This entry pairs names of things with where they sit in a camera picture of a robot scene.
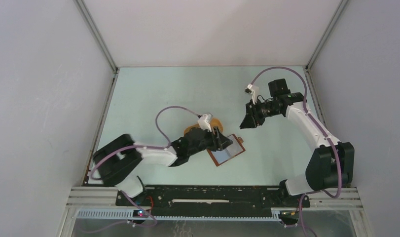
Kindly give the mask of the brown leather card holder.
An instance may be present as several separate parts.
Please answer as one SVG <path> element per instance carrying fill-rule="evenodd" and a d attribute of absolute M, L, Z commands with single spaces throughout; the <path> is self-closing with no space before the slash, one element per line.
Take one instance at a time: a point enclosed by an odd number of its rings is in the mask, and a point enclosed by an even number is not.
<path fill-rule="evenodd" d="M 221 166 L 229 160 L 244 153 L 246 149 L 243 146 L 244 140 L 241 137 L 231 134 L 228 138 L 233 142 L 230 146 L 222 151 L 210 151 L 207 150 L 215 166 Z"/>

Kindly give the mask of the orange plastic card tray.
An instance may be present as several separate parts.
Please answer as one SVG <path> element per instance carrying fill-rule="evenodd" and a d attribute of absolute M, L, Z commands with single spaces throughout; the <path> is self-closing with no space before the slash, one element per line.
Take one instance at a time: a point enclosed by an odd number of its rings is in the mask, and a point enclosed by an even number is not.
<path fill-rule="evenodd" d="M 223 125 L 220 122 L 220 120 L 217 118 L 212 118 L 211 127 L 215 127 L 215 126 L 217 126 L 219 128 L 220 132 L 224 132 Z M 186 135 L 192 128 L 199 128 L 199 127 L 200 127 L 200 125 L 198 123 L 196 123 L 192 126 L 189 126 L 184 130 L 183 135 Z"/>

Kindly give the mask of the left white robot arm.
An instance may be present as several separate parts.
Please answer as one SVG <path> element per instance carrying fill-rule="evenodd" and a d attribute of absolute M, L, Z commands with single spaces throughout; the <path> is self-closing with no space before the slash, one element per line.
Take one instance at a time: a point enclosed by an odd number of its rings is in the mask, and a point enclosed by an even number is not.
<path fill-rule="evenodd" d="M 197 153 L 205 150 L 221 152 L 232 144 L 233 141 L 217 126 L 212 130 L 191 128 L 168 147 L 137 145 L 130 134 L 123 134 L 94 153 L 95 165 L 90 177 L 108 187 L 116 187 L 138 206 L 146 201 L 145 186 L 141 178 L 132 173 L 138 165 L 176 167 Z"/>

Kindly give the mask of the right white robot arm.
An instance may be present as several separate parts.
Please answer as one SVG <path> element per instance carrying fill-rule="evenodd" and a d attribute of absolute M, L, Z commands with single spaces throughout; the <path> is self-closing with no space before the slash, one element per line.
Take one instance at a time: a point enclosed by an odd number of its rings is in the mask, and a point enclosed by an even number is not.
<path fill-rule="evenodd" d="M 265 119 L 282 115 L 295 125 L 313 150 L 305 172 L 281 182 L 284 189 L 277 193 L 278 202 L 291 206 L 297 195 L 340 188 L 353 179 L 355 148 L 349 142 L 341 142 L 313 116 L 302 93 L 292 93 L 285 79 L 268 84 L 271 98 L 260 101 L 258 87 L 248 84 L 245 92 L 252 96 L 246 104 L 246 115 L 241 129 L 257 128 Z"/>

